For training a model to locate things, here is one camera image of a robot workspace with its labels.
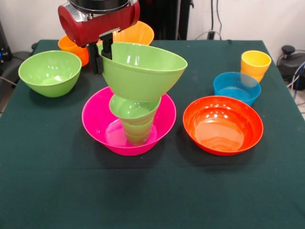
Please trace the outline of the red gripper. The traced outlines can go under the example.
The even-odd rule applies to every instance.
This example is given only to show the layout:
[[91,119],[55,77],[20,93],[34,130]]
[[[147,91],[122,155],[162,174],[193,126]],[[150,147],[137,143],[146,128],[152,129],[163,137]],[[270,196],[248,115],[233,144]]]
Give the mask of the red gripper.
[[58,7],[61,26],[78,46],[87,45],[91,70],[102,74],[102,57],[95,42],[102,41],[102,56],[112,59],[113,31],[133,26],[140,17],[137,0],[69,0]]

